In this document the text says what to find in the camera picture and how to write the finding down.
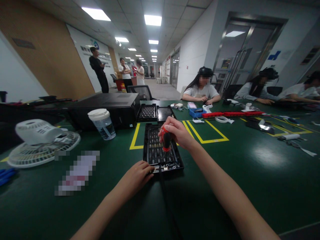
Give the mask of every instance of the screwdriver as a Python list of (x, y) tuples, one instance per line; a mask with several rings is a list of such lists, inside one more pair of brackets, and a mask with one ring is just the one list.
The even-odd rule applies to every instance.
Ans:
[(162, 141), (163, 141), (163, 151), (165, 156), (165, 163), (167, 163), (168, 152), (171, 150), (171, 133), (168, 132), (165, 128), (162, 131)]

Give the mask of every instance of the black pants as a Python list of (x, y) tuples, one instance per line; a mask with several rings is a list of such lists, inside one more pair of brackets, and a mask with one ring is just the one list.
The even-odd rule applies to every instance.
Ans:
[(98, 76), (98, 80), (101, 86), (102, 93), (109, 93), (109, 85), (106, 75), (101, 74), (100, 76)]
[(132, 80), (131, 79), (123, 79), (124, 86), (126, 87), (127, 93), (128, 91), (128, 86), (133, 86)]

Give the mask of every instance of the black computer case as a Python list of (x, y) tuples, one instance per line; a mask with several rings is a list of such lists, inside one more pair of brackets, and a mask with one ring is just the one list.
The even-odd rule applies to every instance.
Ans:
[(96, 131), (88, 117), (94, 109), (105, 108), (110, 112), (116, 129), (135, 128), (136, 116), (140, 109), (137, 93), (100, 93), (68, 106), (65, 116), (76, 130)]

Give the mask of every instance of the blue box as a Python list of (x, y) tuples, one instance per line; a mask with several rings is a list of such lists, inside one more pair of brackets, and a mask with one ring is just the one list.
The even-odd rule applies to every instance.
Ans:
[(200, 113), (195, 113), (194, 111), (195, 110), (198, 110), (198, 109), (202, 109), (202, 108), (197, 108), (197, 109), (189, 109), (189, 114), (190, 114), (190, 116), (191, 117), (193, 117), (193, 118), (202, 118), (202, 114), (203, 113), (207, 113), (207, 111), (205, 111), (205, 110), (203, 110), (202, 109), (202, 112), (200, 112)]

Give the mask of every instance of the red screwdriver handle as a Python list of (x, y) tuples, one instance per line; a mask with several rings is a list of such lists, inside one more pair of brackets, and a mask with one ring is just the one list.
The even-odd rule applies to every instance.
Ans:
[(170, 143), (171, 143), (171, 133), (168, 132), (165, 128), (162, 130), (162, 141), (163, 141), (163, 151), (164, 152), (169, 152), (171, 149)]

